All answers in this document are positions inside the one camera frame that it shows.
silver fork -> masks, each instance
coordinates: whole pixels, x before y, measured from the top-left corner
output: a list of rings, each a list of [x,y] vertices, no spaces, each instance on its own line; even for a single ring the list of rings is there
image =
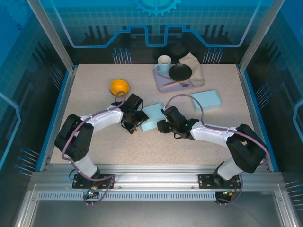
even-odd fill
[[[178,82],[178,83],[180,83],[180,85],[181,85],[182,87],[188,87],[188,86],[189,86],[189,84],[182,83],[182,82],[180,82],[180,81],[176,81],[176,80],[174,80],[174,79],[172,79],[172,78],[170,78],[170,77],[165,77],[165,76],[160,75],[160,74],[158,74],[158,76],[161,76],[161,77],[163,77],[163,78],[170,79],[170,80],[172,80],[172,81]]]

purple tray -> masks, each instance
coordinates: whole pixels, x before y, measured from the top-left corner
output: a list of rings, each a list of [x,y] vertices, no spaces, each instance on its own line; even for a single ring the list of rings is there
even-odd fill
[[[160,92],[170,92],[170,91],[179,91],[179,90],[184,90],[184,89],[188,89],[188,88],[193,88],[195,87],[190,81],[189,79],[187,80],[184,80],[182,81],[183,83],[186,83],[186,84],[189,84],[188,87],[182,87],[180,85],[180,83],[174,83],[174,84],[171,84],[171,85],[167,85],[167,86],[164,86],[165,84],[168,84],[170,82],[173,82],[172,80],[170,79],[166,79],[166,78],[163,78],[163,77],[160,77],[158,76],[158,72],[156,70],[153,71],[153,75],[155,77],[155,81],[156,81],[156,84],[157,84],[157,89],[160,91]],[[162,74],[163,76],[165,77],[170,77],[169,74]]]

black mounting plate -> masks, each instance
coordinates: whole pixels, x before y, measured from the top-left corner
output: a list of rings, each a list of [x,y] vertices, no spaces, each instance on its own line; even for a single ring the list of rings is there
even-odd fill
[[[199,189],[234,189],[235,185],[232,180],[237,182],[237,189],[241,188],[239,175],[236,175],[229,181],[226,181],[222,187],[220,187],[214,182],[214,177],[212,174],[198,174]]]
[[[112,174],[100,174],[100,178],[104,178],[107,176],[111,176]],[[105,180],[101,185],[98,185],[98,189],[106,189],[111,181],[111,178]],[[90,189],[93,185],[93,182],[90,180],[87,180],[80,174],[75,174],[73,182],[72,182],[72,188],[73,189]],[[109,187],[110,189],[114,188],[114,183]]]

metal frame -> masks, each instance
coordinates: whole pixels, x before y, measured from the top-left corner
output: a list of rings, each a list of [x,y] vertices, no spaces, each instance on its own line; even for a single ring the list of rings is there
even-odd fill
[[[53,44],[55,50],[57,51],[59,57],[63,61],[66,69],[69,72],[73,72],[74,64],[71,61],[68,53],[64,45],[62,44],[54,26],[52,25],[46,11],[44,10],[43,6],[41,5],[39,0],[27,0],[28,4],[30,5],[32,11],[34,12],[35,16],[37,17],[39,23],[41,24],[43,30],[45,31],[46,35],[48,36],[49,40]]]
[[[30,226],[34,215],[38,200],[45,199],[46,195],[51,193],[51,200],[58,200],[57,196],[67,194],[77,194],[77,199],[81,199],[81,193],[85,190],[76,190],[71,188],[71,181],[67,178],[67,174],[72,170],[70,165],[50,165],[47,158],[51,156],[53,151],[53,142],[56,133],[59,130],[63,118],[65,106],[71,91],[73,79],[75,76],[74,65],[69,58],[54,26],[38,0],[27,0],[34,14],[38,18],[40,24],[45,30],[47,36],[58,52],[65,67],[71,72],[71,76],[67,81],[59,110],[56,115],[54,125],[51,131],[49,143],[46,147],[46,153],[43,159],[45,164],[44,172],[33,173],[29,183],[28,191],[25,195],[19,216],[17,218],[16,227]],[[239,76],[244,90],[245,97],[249,106],[251,118],[255,130],[263,139],[260,123],[258,122],[255,107],[252,103],[251,96],[248,91],[246,79],[243,72],[246,69],[253,54],[257,50],[268,28],[272,24],[274,18],[279,12],[284,0],[274,0],[268,9],[261,25],[256,32],[251,44],[249,45],[244,57],[240,63]],[[155,193],[166,195],[173,192],[176,194],[208,194],[218,190],[200,190],[198,187],[197,174],[212,173],[216,166],[125,166],[125,165],[101,165],[98,166],[103,173],[115,173],[115,186],[110,190],[112,198],[116,199],[114,194],[133,193],[135,195],[144,195],[144,193]],[[280,211],[281,219],[286,227],[298,227],[299,223],[296,219],[294,209],[289,200],[282,175],[279,172],[270,172],[266,167],[259,167],[257,171],[250,174],[243,174],[243,191],[274,191],[277,200],[277,208]],[[60,198],[60,200],[70,200],[68,197]]]
[[[247,48],[239,66],[240,66],[240,73],[243,73],[248,66],[250,60],[252,59],[253,55],[255,54],[257,48],[259,47],[261,41],[263,40],[264,36],[269,30],[269,27],[273,23],[276,15],[280,11],[285,0],[273,0],[272,4],[268,8],[266,15],[264,16],[260,27],[256,31],[249,47]]]

black plate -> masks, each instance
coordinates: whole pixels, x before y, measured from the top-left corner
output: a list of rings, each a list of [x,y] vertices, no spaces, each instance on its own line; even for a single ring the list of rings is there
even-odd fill
[[[169,70],[169,76],[176,81],[184,81],[190,78],[191,68],[185,64],[175,64]]]

